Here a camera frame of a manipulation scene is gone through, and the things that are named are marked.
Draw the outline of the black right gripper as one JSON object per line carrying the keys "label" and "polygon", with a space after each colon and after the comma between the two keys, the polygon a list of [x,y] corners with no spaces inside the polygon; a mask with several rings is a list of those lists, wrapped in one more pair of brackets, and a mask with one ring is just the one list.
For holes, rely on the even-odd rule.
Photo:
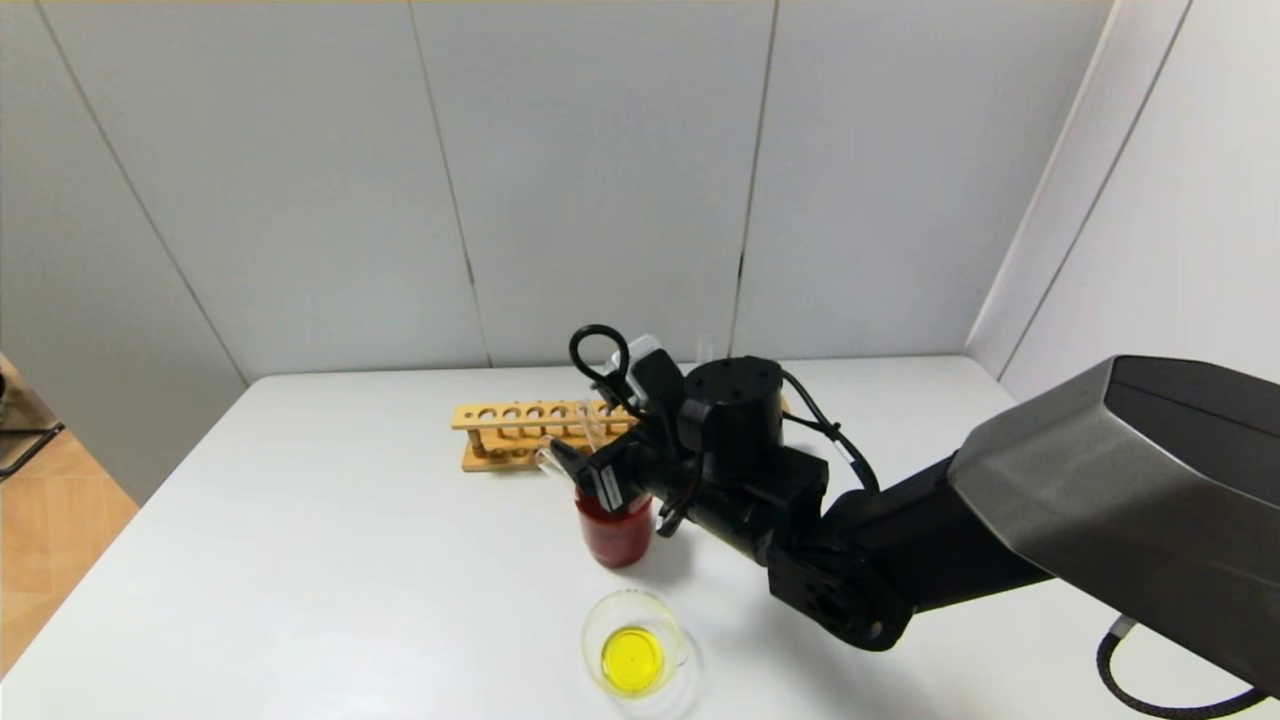
{"label": "black right gripper", "polygon": [[640,434],[621,436],[589,456],[552,437],[549,462],[607,512],[620,512],[643,495],[672,503],[687,492],[695,465],[692,452]]}

